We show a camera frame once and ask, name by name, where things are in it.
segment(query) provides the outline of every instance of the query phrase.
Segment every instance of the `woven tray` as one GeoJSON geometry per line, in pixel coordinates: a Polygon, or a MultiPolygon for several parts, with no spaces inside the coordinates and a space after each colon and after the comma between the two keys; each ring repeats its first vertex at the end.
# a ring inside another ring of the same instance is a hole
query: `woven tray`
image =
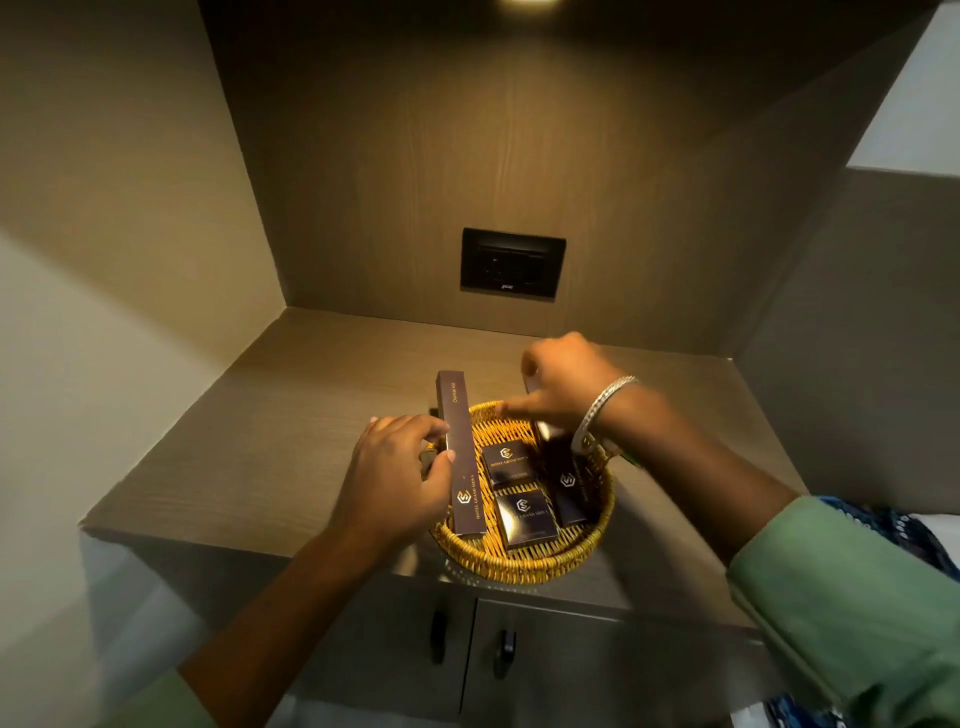
{"type": "MultiPolygon", "coordinates": [[[[487,481],[486,469],[480,448],[487,445],[522,440],[534,451],[539,452],[530,423],[498,420],[495,408],[498,402],[475,404],[470,408],[473,423],[473,444],[480,473],[480,490],[487,519],[487,533],[482,540],[466,541],[454,535],[448,522],[434,526],[432,533],[447,555],[464,569],[472,571],[485,579],[505,584],[542,584],[544,581],[561,576],[576,569],[600,543],[600,537],[610,522],[613,512],[613,481],[610,471],[604,467],[604,453],[595,452],[588,467],[581,470],[581,476],[592,479],[600,491],[602,508],[597,523],[591,525],[571,525],[558,528],[560,535],[552,542],[537,544],[508,551],[500,537],[493,504],[493,492],[487,481]]],[[[539,487],[538,483],[527,483],[513,488],[497,491],[501,493],[526,493],[539,487]]]]}

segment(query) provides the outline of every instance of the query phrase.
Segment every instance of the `brown box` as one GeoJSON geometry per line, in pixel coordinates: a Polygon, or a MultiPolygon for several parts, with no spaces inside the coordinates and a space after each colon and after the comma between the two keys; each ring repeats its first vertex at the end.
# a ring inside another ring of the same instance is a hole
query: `brown box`
{"type": "Polygon", "coordinates": [[[497,496],[495,501],[500,534],[506,548],[535,546],[557,538],[557,525],[540,488],[497,496]]]}
{"type": "MultiPolygon", "coordinates": [[[[594,522],[599,515],[596,488],[584,482],[573,464],[573,453],[570,451],[572,439],[567,435],[540,442],[546,486],[561,526],[594,522]]],[[[581,463],[582,469],[585,469],[586,461],[581,460],[581,463]]]]}
{"type": "Polygon", "coordinates": [[[450,482],[453,508],[453,532],[462,538],[475,538],[487,532],[480,476],[473,449],[473,429],[467,401],[467,383],[463,372],[437,373],[437,408],[440,418],[450,425],[446,447],[457,453],[450,482]]]}
{"type": "Polygon", "coordinates": [[[537,479],[534,453],[522,440],[481,448],[490,487],[494,490],[537,479]]]}

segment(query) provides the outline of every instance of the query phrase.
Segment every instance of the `hand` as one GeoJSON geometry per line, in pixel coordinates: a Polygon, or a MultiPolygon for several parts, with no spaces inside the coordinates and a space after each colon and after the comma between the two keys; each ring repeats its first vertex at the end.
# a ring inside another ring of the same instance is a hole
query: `hand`
{"type": "Polygon", "coordinates": [[[538,341],[523,353],[520,366],[525,376],[540,378],[540,389],[502,402],[497,415],[543,421],[568,432],[576,430],[593,401],[624,376],[599,347],[575,332],[538,341]]]}
{"type": "Polygon", "coordinates": [[[376,563],[441,521],[456,455],[439,454],[423,480],[420,450],[423,440],[436,441],[448,430],[443,420],[427,415],[371,419],[353,448],[327,530],[356,537],[376,563]]]}

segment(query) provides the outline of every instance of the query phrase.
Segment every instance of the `bracelet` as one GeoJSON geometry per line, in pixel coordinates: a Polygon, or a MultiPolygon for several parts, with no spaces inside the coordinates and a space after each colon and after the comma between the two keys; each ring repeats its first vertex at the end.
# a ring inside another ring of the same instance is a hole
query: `bracelet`
{"type": "Polygon", "coordinates": [[[584,419],[580,422],[580,426],[577,427],[577,431],[573,434],[573,442],[570,443],[570,449],[573,450],[574,454],[586,455],[592,449],[592,445],[590,443],[592,438],[590,437],[588,431],[590,425],[592,425],[593,421],[596,419],[596,416],[600,414],[600,410],[603,409],[603,405],[607,403],[607,400],[626,385],[639,383],[639,379],[637,379],[635,376],[622,376],[600,393],[600,396],[593,401],[590,409],[587,410],[587,414],[584,415],[584,419]]]}

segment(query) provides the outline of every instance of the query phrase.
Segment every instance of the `green sleeve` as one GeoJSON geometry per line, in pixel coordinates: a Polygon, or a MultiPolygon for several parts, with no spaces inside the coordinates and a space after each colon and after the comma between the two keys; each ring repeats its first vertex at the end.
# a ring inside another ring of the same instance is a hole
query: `green sleeve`
{"type": "Polygon", "coordinates": [[[733,559],[775,655],[861,725],[960,725],[960,585],[813,497],[733,559]]]}
{"type": "Polygon", "coordinates": [[[101,723],[99,728],[216,728],[180,673],[172,669],[101,723]]]}

